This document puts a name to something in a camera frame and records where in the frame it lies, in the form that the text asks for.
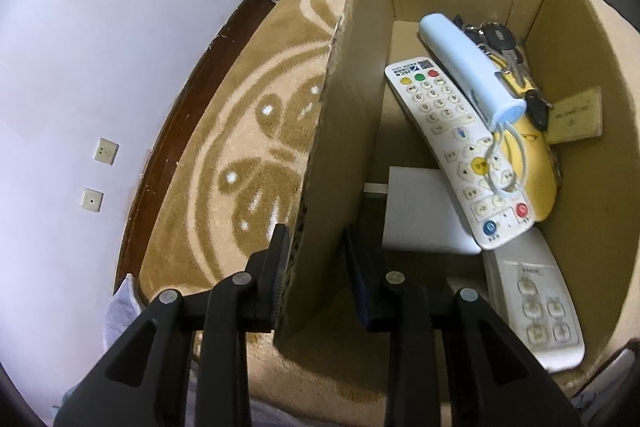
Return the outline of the beige card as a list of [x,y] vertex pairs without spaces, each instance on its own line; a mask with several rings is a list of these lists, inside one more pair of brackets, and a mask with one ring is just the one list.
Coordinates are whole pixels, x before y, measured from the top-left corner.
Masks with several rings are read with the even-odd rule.
[[549,113],[549,145],[597,138],[602,134],[602,94],[592,87],[556,102]]

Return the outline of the black key bunch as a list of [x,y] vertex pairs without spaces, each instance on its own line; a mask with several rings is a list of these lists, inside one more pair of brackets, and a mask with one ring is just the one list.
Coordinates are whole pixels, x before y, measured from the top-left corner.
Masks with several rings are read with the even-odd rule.
[[517,96],[534,89],[525,72],[524,57],[509,28],[495,22],[474,26],[465,23],[460,15],[454,18],[454,24],[498,67],[501,79]]

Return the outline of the beige brown patterned rug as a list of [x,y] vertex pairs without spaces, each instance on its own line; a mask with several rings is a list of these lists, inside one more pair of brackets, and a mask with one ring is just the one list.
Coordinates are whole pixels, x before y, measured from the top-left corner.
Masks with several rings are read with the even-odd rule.
[[639,334],[639,35],[603,0],[281,0],[250,38],[186,146],[150,239],[141,291],[205,291],[265,248],[293,251],[277,330],[248,338],[250,395],[349,426],[383,421],[387,341],[363,332],[332,251],[368,182],[433,157],[384,79],[422,53],[431,12],[495,20],[521,40],[553,102],[597,88],[603,131],[556,149],[544,238],[572,293],[585,360],[574,392]]

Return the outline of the wall socket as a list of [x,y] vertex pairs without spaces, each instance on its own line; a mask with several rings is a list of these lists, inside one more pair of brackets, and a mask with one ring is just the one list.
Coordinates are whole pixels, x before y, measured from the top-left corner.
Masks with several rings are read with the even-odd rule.
[[101,210],[104,194],[93,188],[85,188],[82,192],[81,207],[91,212],[99,212]]
[[101,138],[94,152],[93,159],[105,165],[113,165],[118,150],[119,145],[117,143]]

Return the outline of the black car key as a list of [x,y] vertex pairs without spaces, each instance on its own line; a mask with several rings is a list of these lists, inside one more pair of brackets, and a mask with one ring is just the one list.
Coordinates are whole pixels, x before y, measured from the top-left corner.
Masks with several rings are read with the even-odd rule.
[[529,89],[524,94],[526,114],[532,125],[538,130],[548,130],[549,115],[553,105],[537,89]]

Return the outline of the white air conditioner remote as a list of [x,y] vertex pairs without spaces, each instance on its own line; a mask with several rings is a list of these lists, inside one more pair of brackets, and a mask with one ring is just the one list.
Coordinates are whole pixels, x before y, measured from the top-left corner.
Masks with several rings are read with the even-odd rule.
[[586,347],[572,297],[541,231],[484,251],[488,300],[550,373],[574,369]]

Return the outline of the yellow round disc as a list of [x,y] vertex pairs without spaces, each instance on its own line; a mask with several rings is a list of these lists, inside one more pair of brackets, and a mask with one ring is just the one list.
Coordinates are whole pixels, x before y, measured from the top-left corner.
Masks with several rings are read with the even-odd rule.
[[[517,96],[509,87],[508,89],[515,98],[525,102],[524,95]],[[514,124],[514,128],[521,135],[525,146],[527,160],[525,192],[533,207],[535,221],[542,222],[549,217],[558,194],[559,181],[555,155],[547,142],[546,132],[538,131],[532,125],[526,109],[525,114]]]

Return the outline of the light blue power bank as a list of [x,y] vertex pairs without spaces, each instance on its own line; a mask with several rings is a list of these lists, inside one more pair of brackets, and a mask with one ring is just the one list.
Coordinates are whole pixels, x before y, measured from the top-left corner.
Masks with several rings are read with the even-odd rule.
[[513,136],[520,150],[522,172],[515,173],[508,182],[502,182],[491,173],[486,180],[491,191],[503,198],[518,194],[526,184],[527,160],[523,139],[514,124],[525,114],[525,102],[510,95],[498,67],[444,14],[432,13],[422,17],[419,35],[490,131],[492,143],[486,157],[500,153],[504,137],[508,134]]

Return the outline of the lower wall socket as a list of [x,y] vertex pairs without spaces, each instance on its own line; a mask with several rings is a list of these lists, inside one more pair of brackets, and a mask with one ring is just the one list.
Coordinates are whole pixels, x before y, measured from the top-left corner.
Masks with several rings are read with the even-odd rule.
[[82,192],[81,207],[91,212],[99,212],[101,210],[104,194],[93,188],[85,188]]

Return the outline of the white tv remote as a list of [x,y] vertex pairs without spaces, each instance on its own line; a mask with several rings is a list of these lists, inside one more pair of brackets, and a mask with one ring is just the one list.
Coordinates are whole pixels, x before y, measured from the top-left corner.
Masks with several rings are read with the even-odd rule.
[[419,128],[478,246],[501,247],[532,228],[534,210],[480,115],[426,56],[387,65],[386,79]]

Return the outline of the upper wall socket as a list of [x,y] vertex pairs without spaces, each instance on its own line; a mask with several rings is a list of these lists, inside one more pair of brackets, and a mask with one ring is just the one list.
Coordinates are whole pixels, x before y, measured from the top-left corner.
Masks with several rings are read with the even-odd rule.
[[119,145],[117,143],[101,138],[94,152],[93,159],[105,165],[113,165],[118,150]]

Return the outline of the white power adapter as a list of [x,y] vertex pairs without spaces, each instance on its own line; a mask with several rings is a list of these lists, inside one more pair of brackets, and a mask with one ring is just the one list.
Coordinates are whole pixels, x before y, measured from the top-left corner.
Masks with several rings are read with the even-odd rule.
[[382,247],[388,251],[465,256],[482,251],[438,169],[392,167],[386,183],[367,183],[363,194],[384,202]]

